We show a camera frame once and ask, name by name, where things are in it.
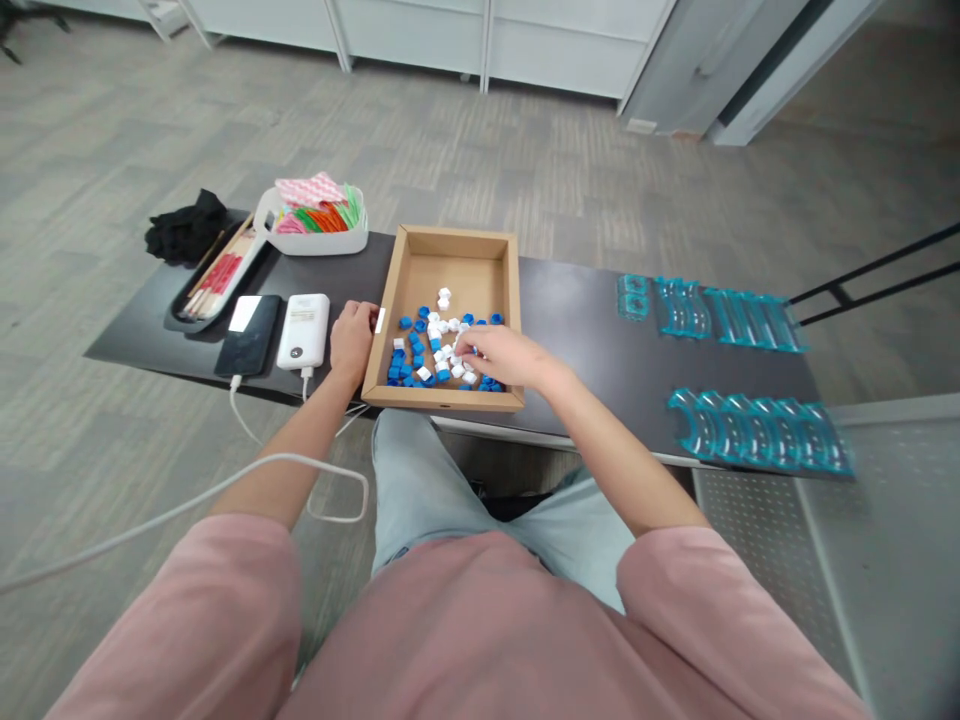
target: white plastic basket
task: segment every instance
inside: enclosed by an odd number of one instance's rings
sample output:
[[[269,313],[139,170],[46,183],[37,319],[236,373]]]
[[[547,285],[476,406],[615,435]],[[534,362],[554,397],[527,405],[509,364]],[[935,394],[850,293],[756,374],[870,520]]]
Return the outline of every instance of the white plastic basket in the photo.
[[[357,199],[360,201],[360,222],[352,230],[340,233],[301,233],[281,234],[267,229],[267,221],[273,227],[280,212],[283,210],[283,198],[280,192],[272,187],[260,198],[257,212],[253,216],[253,227],[257,237],[261,235],[284,255],[352,255],[367,246],[369,222],[367,208],[363,203],[363,193],[359,189]]]

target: black phone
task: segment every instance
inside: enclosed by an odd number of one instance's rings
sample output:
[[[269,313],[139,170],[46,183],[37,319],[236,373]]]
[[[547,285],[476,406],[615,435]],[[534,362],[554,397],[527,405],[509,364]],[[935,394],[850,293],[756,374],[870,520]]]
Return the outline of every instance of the black phone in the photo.
[[[213,373],[219,377],[261,375],[280,311],[279,295],[244,295],[230,318]]]

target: table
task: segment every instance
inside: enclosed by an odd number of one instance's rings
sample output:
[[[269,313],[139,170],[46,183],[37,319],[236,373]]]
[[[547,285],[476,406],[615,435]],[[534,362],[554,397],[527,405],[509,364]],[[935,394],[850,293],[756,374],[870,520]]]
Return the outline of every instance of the table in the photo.
[[[380,302],[393,241],[392,235],[370,233],[362,252],[331,257],[288,257],[268,245],[239,292],[283,298],[323,292],[330,298],[332,326],[347,300]],[[228,381],[216,377],[213,368],[229,313],[194,336],[163,328],[167,307],[191,274],[187,268],[161,266],[85,356],[226,389]],[[742,392],[748,397],[795,397],[800,402],[819,399],[802,355],[661,335],[652,311],[643,322],[621,318],[617,314],[618,277],[619,273],[609,270],[521,257],[523,330],[573,367],[600,400],[662,459],[699,464],[675,440],[682,421],[666,404],[677,388],[716,390],[724,395]],[[275,344],[279,336],[276,332]],[[275,349],[269,357],[276,357]],[[329,369],[325,362],[316,371],[314,382],[320,382]],[[271,365],[263,377],[245,378],[240,392],[294,405],[300,402],[301,386],[298,372]],[[524,410],[513,415],[432,415],[449,429],[571,447],[553,411],[533,391],[526,393]]]

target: brown cardboard box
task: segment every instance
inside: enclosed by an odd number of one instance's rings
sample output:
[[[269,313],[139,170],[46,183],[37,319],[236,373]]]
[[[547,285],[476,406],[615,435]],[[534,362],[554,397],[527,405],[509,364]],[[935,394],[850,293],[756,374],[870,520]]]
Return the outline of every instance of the brown cardboard box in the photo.
[[[437,293],[450,288],[450,309],[437,310]],[[394,338],[403,338],[411,330],[400,329],[404,315],[417,319],[417,310],[428,306],[447,320],[473,313],[488,322],[493,313],[504,317],[504,324],[520,330],[520,260],[517,236],[477,230],[401,225],[390,259],[387,285],[383,290],[378,332],[363,381],[363,401],[379,407],[411,407],[436,410],[490,410],[517,412],[523,409],[523,388],[505,387],[502,393],[466,392],[453,379],[433,388],[390,387],[387,371],[393,355]],[[455,333],[444,335],[441,344],[453,344]],[[433,353],[426,333],[421,341],[427,346],[424,364],[434,372]],[[410,343],[406,342],[408,360]]]

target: hand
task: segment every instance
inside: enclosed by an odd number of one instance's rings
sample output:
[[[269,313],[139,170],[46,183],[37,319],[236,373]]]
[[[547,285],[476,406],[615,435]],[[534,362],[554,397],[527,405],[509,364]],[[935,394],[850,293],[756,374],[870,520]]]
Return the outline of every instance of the hand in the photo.
[[[486,360],[472,354],[476,347]],[[475,325],[457,341],[457,355],[484,375],[507,385],[539,390],[548,378],[567,369],[533,340],[504,325]]]
[[[373,344],[373,328],[380,308],[348,300],[330,331],[330,369],[342,373],[356,387],[363,381]]]

